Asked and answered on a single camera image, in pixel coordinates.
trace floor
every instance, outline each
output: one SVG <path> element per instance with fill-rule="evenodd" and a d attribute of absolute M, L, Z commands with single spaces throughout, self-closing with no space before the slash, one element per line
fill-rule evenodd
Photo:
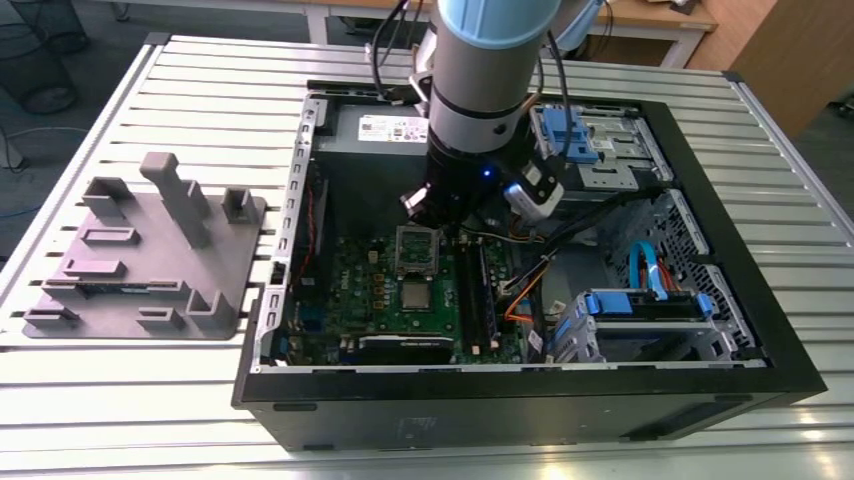
<path fill-rule="evenodd" d="M 307 42 L 304 17 L 260 12 L 200 10 L 181 7 L 133 5 L 131 21 L 113 21 L 109 7 L 101 2 L 74 2 L 80 21 L 92 44 L 82 52 L 64 58 L 78 88 L 76 105 L 65 112 L 34 116 L 22 113 L 0 91 L 0 125 L 12 134 L 34 127 L 88 128 L 112 94 L 121 75 L 151 31 L 185 35 L 220 36 L 257 40 Z M 20 21 L 8 3 L 0 5 L 0 23 Z M 364 37 L 351 36 L 344 26 L 329 21 L 329 41 L 361 45 Z M 847 165 L 847 152 L 854 151 L 854 122 L 826 111 L 796 140 L 796 146 L 816 170 L 842 206 L 854 212 L 854 169 Z M 6 216 L 37 207 L 60 177 L 81 134 L 73 131 L 44 131 L 14 139 L 29 167 L 14 175 L 0 169 L 0 268 L 32 221 L 34 213 Z"/>

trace aluminum table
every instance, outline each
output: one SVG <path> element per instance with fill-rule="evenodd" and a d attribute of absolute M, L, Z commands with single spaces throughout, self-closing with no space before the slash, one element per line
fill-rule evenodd
<path fill-rule="evenodd" d="M 403 53 L 383 69 L 389 83 L 408 74 Z M 546 72 L 558 93 L 554 64 Z M 241 185 L 267 199 L 263 256 L 279 228 L 305 81 L 369 81 L 359 48 L 152 35 L 0 273 L 0 476 L 851 478 L 848 218 L 743 84 L 714 72 L 604 64 L 571 64 L 568 72 L 574 94 L 670 104 L 827 393 L 667 443 L 287 453 L 229 405 L 243 328 L 211 342 L 28 339 L 22 311 L 88 212 L 88 180 L 117 176 L 135 191 L 151 190 L 139 162 L 151 150 L 173 152 L 181 178 L 205 193 Z M 256 262 L 244 313 L 268 268 Z"/>

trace black cable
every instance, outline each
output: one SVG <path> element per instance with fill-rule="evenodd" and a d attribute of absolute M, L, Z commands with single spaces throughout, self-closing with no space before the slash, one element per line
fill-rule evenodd
<path fill-rule="evenodd" d="M 604 53 L 604 50 L 608 48 L 608 45 L 611 44 L 611 37 L 614 35 L 614 8 L 611 7 L 611 2 L 608 2 L 608 0 L 604 0 L 604 8 L 606 8 L 608 17 L 604 22 L 604 30 L 602 32 L 602 38 L 596 43 L 596 52 L 594 53 L 591 58 L 595 58 L 599 55 L 602 55 L 602 53 Z"/>
<path fill-rule="evenodd" d="M 546 88 L 546 72 L 543 70 L 543 57 L 536 55 L 536 96 L 539 97 L 543 94 L 543 89 Z"/>
<path fill-rule="evenodd" d="M 412 39 L 415 37 L 415 28 L 417 27 L 417 17 L 421 16 L 421 7 L 424 6 L 424 0 L 417 0 L 417 7 L 415 8 L 415 17 L 412 18 L 412 25 L 409 25 L 409 33 L 405 36 L 405 45 L 403 48 L 412 48 Z"/>
<path fill-rule="evenodd" d="M 397 5 L 391 10 L 391 13 L 380 23 L 376 32 L 373 33 L 373 40 L 371 42 L 371 76 L 373 77 L 373 86 L 376 87 L 376 93 L 380 98 L 385 100 L 385 89 L 383 88 L 383 80 L 379 78 L 379 55 L 377 55 L 377 47 L 379 47 L 379 39 L 388 28 L 388 24 L 393 21 L 395 17 L 403 10 L 403 6 L 405 5 L 407 0 L 400 0 Z"/>
<path fill-rule="evenodd" d="M 560 81 L 560 96 L 563 97 L 563 110 L 566 114 L 566 139 L 563 140 L 563 152 L 560 156 L 564 159 L 570 158 L 570 139 L 572 138 L 572 111 L 570 110 L 570 91 L 566 86 L 566 71 L 563 70 L 563 58 L 560 58 L 560 50 L 558 50 L 558 42 L 551 30 L 546 32 L 548 38 L 548 48 L 551 50 L 551 57 L 555 59 L 558 66 L 558 80 Z"/>
<path fill-rule="evenodd" d="M 2 128 L 2 125 L 0 125 L 0 134 L 2 134 L 2 148 L 5 149 L 5 165 L 9 169 L 9 172 L 17 175 L 24 170 L 26 170 L 28 165 L 25 161 L 21 159 L 21 163 L 17 164 L 17 167 L 12 166 L 12 157 L 10 157 L 12 149 L 9 148 L 9 136 L 5 134 L 5 128 Z"/>
<path fill-rule="evenodd" d="M 385 52 L 383 53 L 383 59 L 379 61 L 379 66 L 385 65 L 385 60 L 388 60 L 388 55 L 391 54 L 391 49 L 395 46 L 395 40 L 397 40 L 397 33 L 400 32 L 400 26 L 405 23 L 405 10 L 403 10 L 403 14 L 397 19 L 397 23 L 395 25 L 395 29 L 391 31 L 391 38 L 388 39 L 388 46 L 385 47 Z"/>
<path fill-rule="evenodd" d="M 539 256 L 528 263 L 523 273 L 516 275 L 504 289 L 512 289 L 519 282 L 525 278 L 529 278 L 540 268 L 543 268 L 551 261 L 551 257 L 563 245 L 572 240 L 575 235 L 594 227 L 599 221 L 614 211 L 616 207 L 620 207 L 628 202 L 650 199 L 658 197 L 664 192 L 664 187 L 650 187 L 636 192 L 623 192 L 608 197 L 602 203 L 599 203 L 592 209 L 583 214 L 578 215 L 572 220 L 566 222 L 552 232 L 546 240 L 546 244 L 540 250 Z"/>

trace desk leg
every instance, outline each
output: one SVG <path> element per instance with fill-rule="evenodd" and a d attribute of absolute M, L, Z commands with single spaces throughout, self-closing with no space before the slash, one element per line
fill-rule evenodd
<path fill-rule="evenodd" d="M 324 5 L 305 5 L 305 20 L 308 20 L 308 42 L 317 45 L 329 44 L 325 19 L 329 9 Z"/>
<path fill-rule="evenodd" d="M 694 55 L 694 50 L 696 50 L 699 41 L 703 39 L 704 33 L 706 32 L 703 32 L 702 30 L 679 31 L 679 38 L 667 51 L 664 61 L 662 62 L 662 67 L 684 68 L 684 65 L 691 59 L 691 55 Z"/>

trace label sticker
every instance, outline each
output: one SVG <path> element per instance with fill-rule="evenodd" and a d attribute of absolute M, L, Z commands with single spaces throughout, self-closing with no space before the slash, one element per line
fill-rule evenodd
<path fill-rule="evenodd" d="M 614 142 L 611 142 L 610 140 L 594 140 L 592 148 L 596 148 L 599 150 L 614 150 Z"/>
<path fill-rule="evenodd" d="M 427 143 L 428 120 L 421 117 L 363 115 L 359 118 L 359 141 Z"/>
<path fill-rule="evenodd" d="M 536 334 L 533 330 L 531 330 L 531 333 L 528 333 L 528 343 L 533 347 L 533 350 L 536 350 L 536 353 L 542 353 L 543 339 L 540 338 L 540 336 Z"/>

